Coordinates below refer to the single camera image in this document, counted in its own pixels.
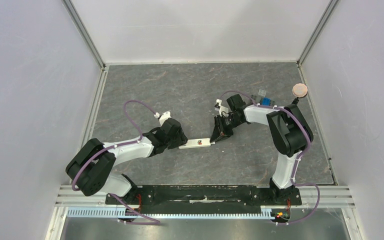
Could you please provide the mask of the white remote control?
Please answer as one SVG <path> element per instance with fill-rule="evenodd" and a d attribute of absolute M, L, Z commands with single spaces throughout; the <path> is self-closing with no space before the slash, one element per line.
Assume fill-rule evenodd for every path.
<path fill-rule="evenodd" d="M 179 149 L 193 149 L 193 148 L 204 148 L 210 147 L 212 143 L 210 143 L 210 138 L 197 138 L 197 139 L 189 139 L 186 144 L 179 146 Z"/>

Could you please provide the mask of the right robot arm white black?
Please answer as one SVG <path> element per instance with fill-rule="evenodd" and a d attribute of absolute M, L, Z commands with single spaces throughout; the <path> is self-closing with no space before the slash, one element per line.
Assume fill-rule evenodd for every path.
<path fill-rule="evenodd" d="M 296 171 L 302 156 L 308 150 L 313 133 L 296 104 L 285 107 L 262 105 L 252 101 L 247 104 L 239 94 L 227 99 L 228 107 L 217 99 L 214 129 L 210 143 L 233 136 L 233 129 L 242 124 L 262 124 L 269 127 L 272 141 L 278 151 L 276 169 L 269 181 L 269 199 L 282 204 L 292 194 Z"/>

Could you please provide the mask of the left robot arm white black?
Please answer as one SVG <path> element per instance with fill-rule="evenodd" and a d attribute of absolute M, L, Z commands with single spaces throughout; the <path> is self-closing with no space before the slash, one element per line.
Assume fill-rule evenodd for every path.
<path fill-rule="evenodd" d="M 187 141 L 181 124 L 170 117 L 161 126 L 134 139 L 120 142 L 88 140 L 66 166 L 65 172 L 72 180 L 72 189 L 86 197 L 105 192 L 117 195 L 124 204 L 132 204 L 137 198 L 133 182 L 126 175 L 112 175 L 113 168 L 178 148 Z"/>

